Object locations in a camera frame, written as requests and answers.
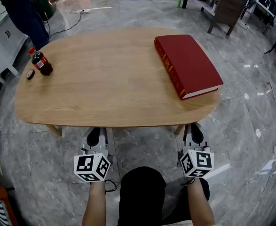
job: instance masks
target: red object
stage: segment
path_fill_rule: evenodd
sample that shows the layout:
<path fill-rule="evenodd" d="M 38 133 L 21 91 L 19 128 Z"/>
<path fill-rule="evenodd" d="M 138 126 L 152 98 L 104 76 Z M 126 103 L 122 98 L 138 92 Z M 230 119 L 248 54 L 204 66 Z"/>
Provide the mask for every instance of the red object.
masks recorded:
<path fill-rule="evenodd" d="M 190 35 L 158 36 L 154 43 L 180 99 L 223 85 L 214 65 Z"/>
<path fill-rule="evenodd" d="M 53 71 L 52 65 L 48 62 L 42 52 L 36 51 L 34 47 L 28 50 L 31 56 L 31 62 L 40 71 L 42 75 L 49 76 Z"/>

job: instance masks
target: red book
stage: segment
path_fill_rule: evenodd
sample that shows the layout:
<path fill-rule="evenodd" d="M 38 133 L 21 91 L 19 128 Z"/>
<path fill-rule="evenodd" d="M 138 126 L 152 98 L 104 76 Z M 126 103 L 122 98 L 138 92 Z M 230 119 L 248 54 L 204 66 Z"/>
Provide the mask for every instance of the red book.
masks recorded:
<path fill-rule="evenodd" d="M 214 65 L 190 35 L 158 36 L 154 43 L 182 100 L 223 85 Z"/>

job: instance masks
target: person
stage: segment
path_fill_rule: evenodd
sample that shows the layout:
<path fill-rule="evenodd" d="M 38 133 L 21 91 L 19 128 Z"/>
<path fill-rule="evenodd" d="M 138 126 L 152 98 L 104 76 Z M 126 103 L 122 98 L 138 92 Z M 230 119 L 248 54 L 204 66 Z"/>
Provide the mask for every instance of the person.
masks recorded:
<path fill-rule="evenodd" d="M 104 182 L 92 182 L 83 226 L 105 226 L 106 204 Z M 160 226 L 192 220 L 194 226 L 215 224 L 208 203 L 209 185 L 202 178 L 187 178 L 187 186 L 174 211 L 162 220 L 166 183 L 155 169 L 139 167 L 121 180 L 118 226 Z"/>
<path fill-rule="evenodd" d="M 32 0 L 1 0 L 1 2 L 11 21 L 18 30 L 30 37 L 36 50 L 49 43 L 44 22 L 34 8 Z"/>

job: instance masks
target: red bottle label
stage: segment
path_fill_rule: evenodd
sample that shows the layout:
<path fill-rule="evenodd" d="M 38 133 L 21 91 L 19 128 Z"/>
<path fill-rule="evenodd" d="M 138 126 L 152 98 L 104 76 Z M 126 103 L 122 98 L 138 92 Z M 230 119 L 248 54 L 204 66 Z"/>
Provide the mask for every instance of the red bottle label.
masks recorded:
<path fill-rule="evenodd" d="M 47 59 L 45 56 L 43 56 L 40 61 L 38 61 L 34 66 L 39 70 L 41 67 L 43 67 L 47 63 Z"/>

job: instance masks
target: wooden cabinet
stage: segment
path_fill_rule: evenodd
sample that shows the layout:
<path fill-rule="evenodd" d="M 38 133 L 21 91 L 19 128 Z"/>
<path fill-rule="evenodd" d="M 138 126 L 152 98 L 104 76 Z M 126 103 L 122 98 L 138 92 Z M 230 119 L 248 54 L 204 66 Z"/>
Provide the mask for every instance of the wooden cabinet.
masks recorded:
<path fill-rule="evenodd" d="M 9 17 L 4 20 L 0 25 L 0 74 L 9 69 L 16 76 L 18 71 L 13 67 L 13 62 L 27 36 L 15 27 Z"/>

